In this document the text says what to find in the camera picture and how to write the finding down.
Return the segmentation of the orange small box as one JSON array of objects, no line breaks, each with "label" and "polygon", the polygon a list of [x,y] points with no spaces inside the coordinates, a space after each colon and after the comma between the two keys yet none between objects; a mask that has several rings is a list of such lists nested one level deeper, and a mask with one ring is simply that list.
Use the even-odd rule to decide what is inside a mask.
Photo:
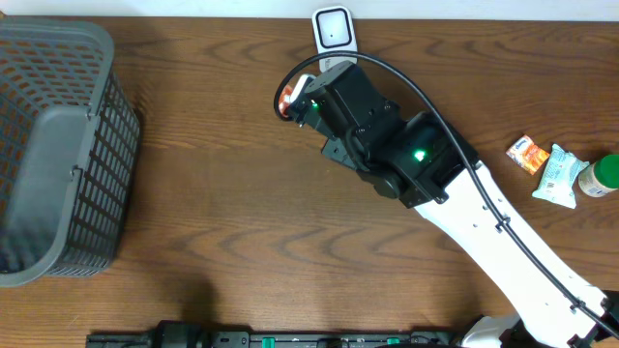
[{"label": "orange small box", "polygon": [[534,175],[550,157],[550,153],[536,145],[526,134],[506,151],[506,155],[531,175]]}]

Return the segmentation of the mint green wipes pack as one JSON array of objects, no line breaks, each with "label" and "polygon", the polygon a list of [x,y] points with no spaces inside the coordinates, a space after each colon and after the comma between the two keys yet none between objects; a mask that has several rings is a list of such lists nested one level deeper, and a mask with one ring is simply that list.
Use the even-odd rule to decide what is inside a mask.
[{"label": "mint green wipes pack", "polygon": [[582,161],[558,144],[553,144],[541,181],[532,196],[574,209],[576,201],[573,186],[579,173],[589,164],[589,161]]}]

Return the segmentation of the green lid jar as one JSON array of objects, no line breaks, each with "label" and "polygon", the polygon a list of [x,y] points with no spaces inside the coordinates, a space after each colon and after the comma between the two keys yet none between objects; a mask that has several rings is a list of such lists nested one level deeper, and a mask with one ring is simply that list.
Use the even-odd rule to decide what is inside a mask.
[{"label": "green lid jar", "polygon": [[618,190],[618,156],[607,155],[578,175],[578,185],[588,196],[602,197]]}]

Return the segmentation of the red snack wrapper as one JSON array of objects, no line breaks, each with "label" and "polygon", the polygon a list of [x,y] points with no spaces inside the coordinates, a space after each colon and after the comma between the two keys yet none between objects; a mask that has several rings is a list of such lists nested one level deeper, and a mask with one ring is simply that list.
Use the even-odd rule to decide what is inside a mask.
[{"label": "red snack wrapper", "polygon": [[280,93],[278,107],[279,107],[280,116],[283,119],[288,118],[287,109],[289,105],[291,104],[292,93],[293,93],[293,88],[289,84],[286,84]]}]

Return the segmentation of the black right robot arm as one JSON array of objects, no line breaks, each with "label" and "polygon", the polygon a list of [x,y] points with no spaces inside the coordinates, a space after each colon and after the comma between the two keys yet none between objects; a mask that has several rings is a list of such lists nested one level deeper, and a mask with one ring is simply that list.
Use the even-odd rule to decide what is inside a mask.
[{"label": "black right robot arm", "polygon": [[618,334],[618,296],[568,267],[516,211],[477,152],[433,108],[410,120],[355,63],[303,74],[280,93],[287,116],[326,137],[325,157],[449,235],[515,314],[477,320],[460,347],[588,347]]}]

